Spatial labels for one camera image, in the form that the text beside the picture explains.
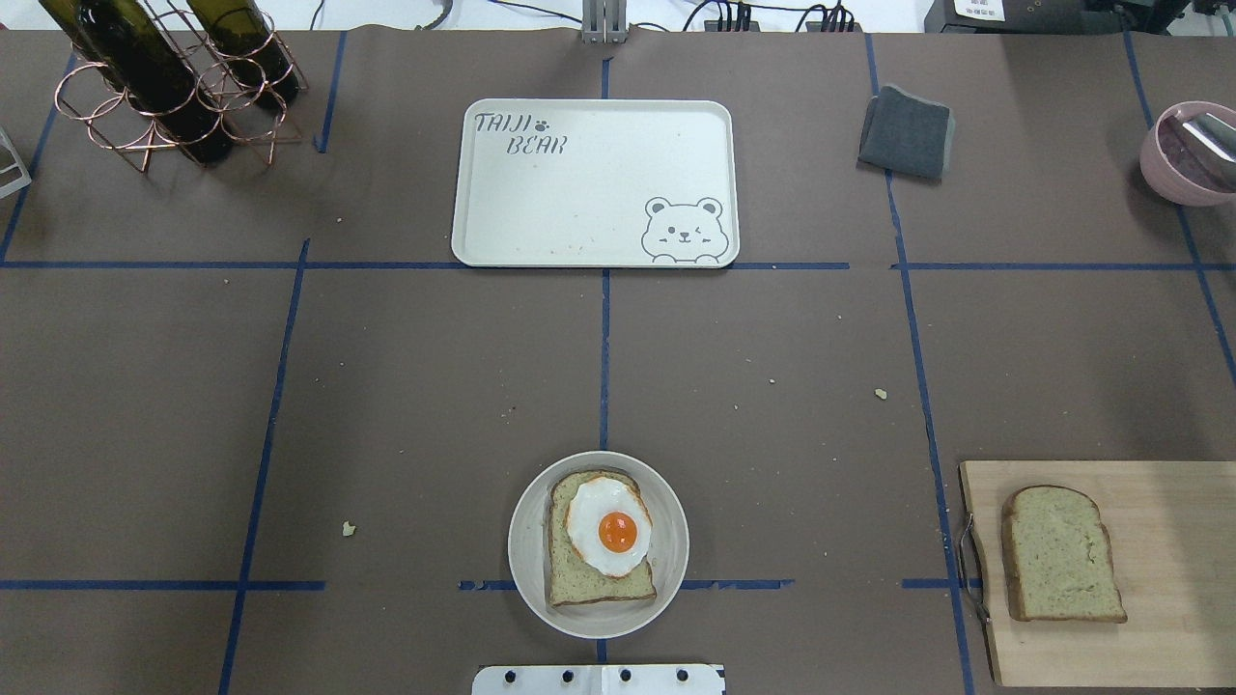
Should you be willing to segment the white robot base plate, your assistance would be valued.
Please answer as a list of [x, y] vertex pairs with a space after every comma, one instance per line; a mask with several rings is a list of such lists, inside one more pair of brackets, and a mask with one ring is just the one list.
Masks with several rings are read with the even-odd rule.
[[485, 667], [472, 694], [726, 694], [724, 667], [591, 664]]

